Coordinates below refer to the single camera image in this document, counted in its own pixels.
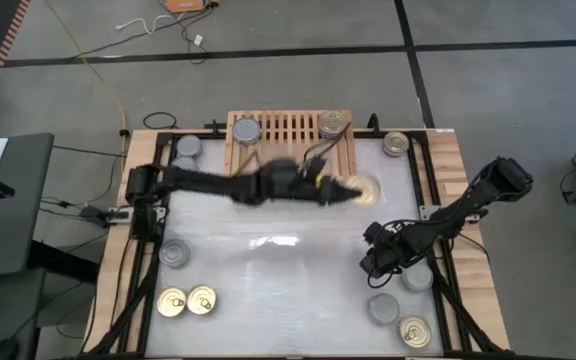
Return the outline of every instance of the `wooden frame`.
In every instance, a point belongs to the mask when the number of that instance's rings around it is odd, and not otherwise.
[[[416,130],[419,129],[382,129],[392,130]],[[200,133],[210,134],[213,130],[161,130],[161,132]],[[355,129],[354,134],[371,132],[370,129]],[[439,195],[442,204],[449,204],[457,199],[467,186],[467,178],[457,143],[457,137],[453,130],[432,129],[425,130],[428,136],[430,153],[433,161]],[[126,165],[121,178],[121,185],[117,199],[117,205],[126,205],[124,192],[128,179],[128,169],[142,164],[152,163],[154,157],[157,130],[138,130],[133,133],[132,142],[128,152]],[[429,201],[429,186],[425,172],[422,170],[423,158],[421,151],[416,151],[419,176],[421,179],[422,192],[424,198]],[[464,234],[483,244],[481,233],[476,225],[467,225]],[[96,316],[94,326],[91,329],[90,339],[85,350],[90,350],[96,345],[101,337],[108,331],[111,323],[111,313],[115,302],[115,292],[117,291],[117,277],[121,273],[122,279],[119,285],[119,298],[115,317],[121,312],[128,290],[130,273],[134,258],[134,241],[128,242],[126,259],[123,267],[119,269],[121,255],[128,238],[128,226],[115,226],[110,230],[106,243],[106,251],[101,264],[98,279],[98,292],[96,303]],[[508,348],[508,339],[505,326],[499,309],[497,295],[495,292],[492,274],[486,261],[485,255],[478,249],[466,242],[456,241],[452,252],[457,278],[461,290],[464,306],[477,321],[479,326],[488,334],[490,339],[502,348]],[[145,274],[145,266],[142,269],[142,276]],[[459,349],[459,338],[456,330],[456,319],[450,305],[445,303],[446,315],[449,321],[449,334],[452,339],[454,349]],[[133,316],[133,323],[130,330],[128,350],[133,351],[137,346],[139,326],[141,325],[142,307],[140,306]]]

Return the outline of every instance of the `wooden crate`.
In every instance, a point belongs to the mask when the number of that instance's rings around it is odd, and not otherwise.
[[[262,164],[280,157],[290,157],[301,162],[309,147],[321,141],[328,141],[319,138],[317,126],[319,114],[324,111],[326,110],[230,111],[226,133],[226,174],[236,173],[254,151],[257,151]],[[344,137],[324,156],[328,159],[323,171],[326,175],[357,174],[352,115],[349,110],[341,112],[350,121],[350,126]],[[235,120],[242,117],[257,119],[261,124],[261,139],[254,145],[241,145],[233,139],[233,124]],[[308,153],[308,158],[325,148],[326,146],[322,145],[314,149]],[[258,164],[252,160],[241,171],[250,172],[257,168]]]

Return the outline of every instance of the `gray floor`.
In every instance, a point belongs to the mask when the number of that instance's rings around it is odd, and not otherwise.
[[[141,30],[133,25],[118,33],[115,25],[145,16],[150,27],[162,13],[154,0],[54,2],[84,49]],[[190,32],[204,36],[209,50],[402,43],[394,5],[387,0],[222,3]],[[405,5],[416,43],[576,39],[576,1],[406,0]],[[185,51],[185,44],[173,27],[101,54],[178,51]],[[73,54],[43,2],[33,1],[10,58]],[[576,152],[576,48],[423,53],[419,61],[436,125],[457,129],[469,174],[504,155],[535,176],[529,196],[492,206],[482,222],[513,349],[576,358],[576,205],[565,205],[558,188]],[[142,117],[153,111],[172,112],[181,126],[196,127],[224,120],[229,110],[291,108],[347,108],[359,124],[376,112],[384,125],[423,126],[404,54],[96,68],[117,89],[131,129],[142,128]],[[119,126],[108,94],[84,66],[0,70],[0,135],[50,131],[61,145],[118,152]],[[55,150],[45,195],[93,198],[107,187],[111,164],[110,158]],[[117,182],[100,206],[113,202],[116,187]],[[68,247],[99,233],[88,224],[42,215],[36,237]],[[97,257],[101,249],[99,243],[85,256]],[[52,277],[46,293],[69,284]],[[40,320],[54,325],[92,291],[82,287]],[[86,307],[66,322],[84,323]],[[38,358],[76,351],[72,341],[50,327],[42,331]]]

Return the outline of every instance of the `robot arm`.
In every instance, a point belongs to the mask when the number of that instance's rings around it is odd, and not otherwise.
[[[373,222],[364,232],[371,248],[359,264],[373,278],[400,273],[426,256],[436,240],[457,236],[466,217],[492,202],[521,199],[532,182],[532,176],[515,160],[497,158],[479,172],[458,200],[429,220],[395,220],[383,226]]]

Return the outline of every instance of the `metal can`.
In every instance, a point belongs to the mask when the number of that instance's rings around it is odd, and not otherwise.
[[[432,286],[432,270],[426,264],[416,263],[415,265],[404,269],[401,274],[401,280],[408,289],[419,292],[430,289]]]
[[[399,323],[399,335],[408,346],[422,348],[430,343],[430,326],[419,316],[408,316]]]
[[[176,158],[173,160],[171,165],[184,170],[197,170],[197,164],[195,163],[195,160],[188,156]]]
[[[399,303],[390,294],[377,294],[368,299],[368,314],[378,325],[392,324],[399,317]]]
[[[177,156],[196,158],[201,155],[201,140],[195,135],[184,135],[177,141]]]
[[[344,185],[361,191],[361,196],[353,199],[355,204],[371,206],[379,202],[381,186],[377,178],[373,176],[351,176],[344,181]]]
[[[317,126],[319,127],[319,134],[322,138],[330,140],[334,139],[348,125],[348,120],[344,114],[339,111],[326,111],[319,115]]]
[[[232,137],[242,145],[252,145],[261,136],[259,121],[253,118],[240,118],[235,120],[232,127]]]
[[[190,248],[183,240],[168,240],[159,249],[159,261],[169,268],[182,267],[189,259]]]
[[[211,312],[217,304],[217,293],[208,285],[198,285],[188,295],[188,310],[197,315]]]
[[[179,288],[170,287],[159,294],[157,310],[166,317],[179,315],[186,307],[186,294]]]
[[[384,152],[388,156],[399,156],[408,151],[410,141],[408,137],[400,132],[391,131],[384,136]]]

